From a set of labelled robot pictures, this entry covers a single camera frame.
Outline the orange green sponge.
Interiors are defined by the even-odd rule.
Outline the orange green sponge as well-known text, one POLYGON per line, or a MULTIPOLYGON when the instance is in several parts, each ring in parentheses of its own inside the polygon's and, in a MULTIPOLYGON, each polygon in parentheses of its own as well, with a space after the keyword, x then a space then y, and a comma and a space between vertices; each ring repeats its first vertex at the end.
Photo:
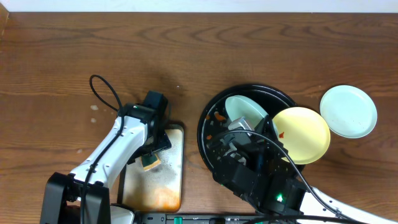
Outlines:
POLYGON ((152 168, 155 168, 156 166, 161 164, 161 161, 157 154, 147 154, 141 156, 141 162, 144 171, 151 170, 152 168))

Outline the yellow plate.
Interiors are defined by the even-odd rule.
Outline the yellow plate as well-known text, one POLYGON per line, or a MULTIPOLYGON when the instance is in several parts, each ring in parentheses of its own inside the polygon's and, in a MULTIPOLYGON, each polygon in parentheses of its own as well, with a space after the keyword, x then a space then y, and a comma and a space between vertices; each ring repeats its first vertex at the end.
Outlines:
POLYGON ((295 164, 305 165, 319 160, 328 150, 331 134, 326 121, 314 110, 292 107, 272 119, 278 140, 295 164))

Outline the light blue plate bottom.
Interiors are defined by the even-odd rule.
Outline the light blue plate bottom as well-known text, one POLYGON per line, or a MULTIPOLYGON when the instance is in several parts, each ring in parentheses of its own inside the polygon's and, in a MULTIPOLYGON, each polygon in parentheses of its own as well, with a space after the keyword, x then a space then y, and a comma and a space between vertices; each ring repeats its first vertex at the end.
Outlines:
POLYGON ((254 130, 268 115, 263 107, 254 100, 243 95, 228 97, 225 101, 225 109, 231 122, 244 116, 246 120, 252 124, 254 130))

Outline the light blue plate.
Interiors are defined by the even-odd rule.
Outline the light blue plate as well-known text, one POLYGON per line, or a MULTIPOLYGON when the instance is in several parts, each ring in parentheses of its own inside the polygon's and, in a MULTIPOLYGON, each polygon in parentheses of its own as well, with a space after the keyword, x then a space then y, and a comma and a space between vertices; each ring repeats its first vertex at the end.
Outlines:
POLYGON ((327 90, 320 101, 320 114, 328 127, 344 138, 365 137, 377 124, 373 100, 351 85, 338 85, 327 90))
POLYGON ((252 124, 254 130, 268 115, 263 107, 254 100, 243 95, 228 97, 225 101, 225 109, 231 122, 244 116, 246 120, 252 124))

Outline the light blue plate top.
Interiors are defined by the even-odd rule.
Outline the light blue plate top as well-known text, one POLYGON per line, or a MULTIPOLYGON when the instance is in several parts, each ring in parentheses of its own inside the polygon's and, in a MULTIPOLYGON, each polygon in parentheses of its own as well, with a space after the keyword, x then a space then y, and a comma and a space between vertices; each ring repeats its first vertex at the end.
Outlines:
POLYGON ((365 137, 377 124, 373 100, 351 85, 338 85, 327 90, 320 101, 320 114, 328 127, 344 138, 365 137))

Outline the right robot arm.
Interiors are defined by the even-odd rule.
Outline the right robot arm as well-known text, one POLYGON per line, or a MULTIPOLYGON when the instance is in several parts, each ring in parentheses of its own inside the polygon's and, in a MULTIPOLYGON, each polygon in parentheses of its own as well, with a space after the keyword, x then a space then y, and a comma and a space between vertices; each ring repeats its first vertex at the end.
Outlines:
POLYGON ((244 117, 206 119, 198 135, 214 180, 249 203, 260 223, 389 223, 310 186, 300 165, 283 160, 287 150, 268 116, 256 127, 244 117))

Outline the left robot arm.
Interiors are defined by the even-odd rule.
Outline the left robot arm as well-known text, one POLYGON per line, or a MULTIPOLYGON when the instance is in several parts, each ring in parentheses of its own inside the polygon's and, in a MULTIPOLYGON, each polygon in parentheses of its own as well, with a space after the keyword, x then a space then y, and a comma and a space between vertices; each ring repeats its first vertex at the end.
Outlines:
POLYGON ((124 167, 171 147, 161 122, 167 104, 163 94, 149 91, 142 104, 120 108, 111 131, 84 162, 49 178, 40 222, 111 223, 109 192, 124 167))

